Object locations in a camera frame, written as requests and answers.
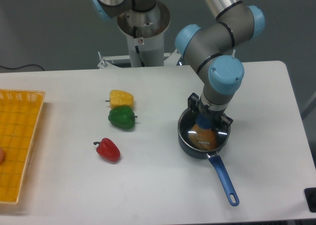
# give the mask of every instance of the red bell pepper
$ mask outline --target red bell pepper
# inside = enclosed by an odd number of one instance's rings
[[[120,152],[117,146],[108,138],[103,138],[101,142],[94,142],[94,145],[99,145],[96,149],[97,153],[111,162],[116,162],[119,159]]]

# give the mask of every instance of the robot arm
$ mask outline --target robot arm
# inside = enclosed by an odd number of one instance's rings
[[[164,32],[170,23],[167,7],[157,0],[92,0],[104,20],[117,16],[126,35],[132,67],[163,66]]]
[[[147,12],[154,8],[156,0],[92,0],[95,8],[105,20],[130,9]]]
[[[207,3],[217,24],[205,30],[196,24],[188,25],[176,37],[175,45],[204,83],[200,99],[192,95],[189,107],[221,128],[223,113],[244,75],[242,63],[223,53],[259,35],[265,18],[257,7],[246,7],[241,0],[207,0]]]

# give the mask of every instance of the blue joint cap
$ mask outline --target blue joint cap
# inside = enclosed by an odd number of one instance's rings
[[[100,15],[101,19],[103,19],[105,21],[111,19],[108,16],[108,14],[104,11],[104,9],[101,7],[101,5],[99,4],[98,0],[92,0],[92,3],[93,3],[93,7],[98,12],[98,14]]]
[[[266,19],[265,16],[263,15],[263,12],[261,11],[261,9],[258,9],[256,6],[254,5],[250,5],[247,6],[253,14],[253,18],[254,18],[254,30],[253,30],[253,35],[251,38],[254,38],[256,36],[258,36],[260,33],[262,33],[262,31],[265,29],[266,26]]]
[[[202,114],[196,117],[196,124],[201,129],[211,129],[213,127],[213,123],[211,120],[207,119]]]
[[[175,41],[175,46],[182,57],[184,57],[184,53],[186,51],[186,48],[187,48],[191,38],[200,29],[201,29],[201,27],[199,27],[198,25],[190,24],[190,25],[184,27],[178,33],[178,35],[176,37],[176,41]]]
[[[208,80],[219,93],[234,94],[240,87],[244,75],[243,65],[232,56],[219,56],[209,67]]]

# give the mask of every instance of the yellow plastic basket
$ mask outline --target yellow plastic basket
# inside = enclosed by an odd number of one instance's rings
[[[16,204],[45,92],[0,89],[0,203]]]

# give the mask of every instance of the black cable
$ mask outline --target black cable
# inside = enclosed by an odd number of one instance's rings
[[[37,67],[41,68],[43,71],[45,71],[42,66],[37,65],[37,64],[29,64],[29,65],[16,67],[16,68],[10,68],[10,67],[5,67],[5,66],[0,65],[1,68],[7,69],[7,70],[18,70],[18,69],[21,69],[21,68],[24,68],[24,67],[27,67],[27,66],[37,66]]]

